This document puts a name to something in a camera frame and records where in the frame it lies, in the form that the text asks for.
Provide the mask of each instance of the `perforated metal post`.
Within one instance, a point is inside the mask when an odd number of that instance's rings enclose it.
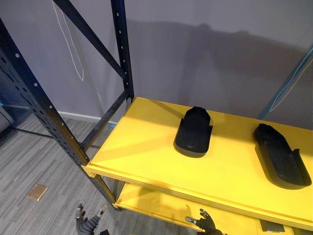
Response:
[[[88,156],[41,88],[1,19],[0,32],[0,79],[7,80],[14,92],[25,102],[25,106],[38,118],[60,147],[97,187],[101,194],[111,204],[114,204],[115,197],[103,179],[99,175],[91,178],[81,168],[82,165],[87,165],[89,162]]]
[[[125,14],[124,0],[111,0],[112,15],[114,21],[116,43],[118,48],[120,66],[125,73],[123,85],[125,90],[129,90],[129,97],[134,98],[134,87],[131,67],[131,57],[129,53],[128,34]]]

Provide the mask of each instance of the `black object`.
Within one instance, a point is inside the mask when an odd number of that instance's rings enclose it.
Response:
[[[261,123],[255,129],[254,136],[260,149],[258,156],[261,165],[272,183],[286,189],[311,185],[312,181],[299,149],[292,151],[282,134],[270,125]]]
[[[207,211],[200,209],[200,215],[204,218],[194,219],[188,216],[185,217],[187,222],[193,223],[205,231],[198,232],[197,235],[223,235],[220,230],[216,229],[214,221]]]
[[[97,228],[100,217],[104,211],[101,211],[98,215],[93,218],[84,219],[85,211],[83,211],[83,205],[80,203],[76,209],[76,231],[78,235],[94,235],[94,230]],[[102,231],[99,235],[110,235],[108,230]]]
[[[313,235],[313,231],[304,230],[304,229],[298,229],[298,228],[292,228],[294,235]]]
[[[181,119],[174,140],[175,149],[188,157],[200,158],[209,149],[212,126],[204,108],[193,107]]]
[[[260,219],[260,224],[261,224],[263,232],[268,232],[268,233],[283,233],[283,232],[285,232],[284,225],[282,225],[282,224],[277,224],[277,223],[269,222],[269,221],[262,220],[262,219]]]

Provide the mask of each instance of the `black device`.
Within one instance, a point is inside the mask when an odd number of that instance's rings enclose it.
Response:
[[[260,224],[263,232],[267,233],[283,233],[285,232],[284,225],[274,223],[274,222],[269,222],[266,220],[260,219]]]
[[[210,126],[210,115],[204,108],[193,107],[189,109],[175,136],[174,148],[181,154],[200,158],[209,149],[212,126]]]
[[[312,184],[300,150],[292,151],[282,134],[272,126],[261,123],[254,136],[262,168],[272,183],[286,189],[299,189]]]

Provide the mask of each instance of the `shelf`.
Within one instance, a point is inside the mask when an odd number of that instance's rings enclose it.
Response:
[[[85,170],[204,205],[313,230],[313,187],[287,190],[270,183],[255,152],[253,131],[273,126],[299,148],[313,177],[313,132],[213,111],[209,151],[188,158],[173,148],[190,107],[136,98]]]
[[[160,191],[126,183],[115,204],[141,214],[162,219],[200,231],[199,227],[187,223],[186,216],[199,219],[200,208],[205,209],[214,220],[217,229],[228,235],[263,235],[258,219],[202,205],[178,198]],[[291,235],[290,227],[285,226],[285,235]]]

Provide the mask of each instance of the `black metal frame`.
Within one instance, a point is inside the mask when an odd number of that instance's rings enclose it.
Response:
[[[126,15],[124,0],[111,0],[112,14],[116,41],[119,53],[120,65],[115,61],[100,39],[89,27],[83,17],[75,9],[69,0],[53,0],[75,26],[85,35],[99,53],[107,60],[112,68],[119,74],[123,80],[124,92],[108,109],[100,121],[85,137],[82,143],[79,143],[71,133],[65,122],[62,120],[57,110],[41,88],[38,80],[28,67],[22,54],[16,47],[14,41],[6,30],[0,19],[0,77],[10,82],[14,91],[25,101],[25,105],[32,111],[38,120],[44,125],[51,136],[40,136],[53,138],[75,162],[81,171],[97,187],[101,194],[113,205],[116,197],[107,187],[100,175],[95,178],[89,177],[81,166],[86,166],[89,158],[85,151],[90,147],[92,141],[96,138],[102,128],[107,124],[116,110],[124,100],[132,100],[134,97],[132,70],[130,62],[130,53],[127,37]]]

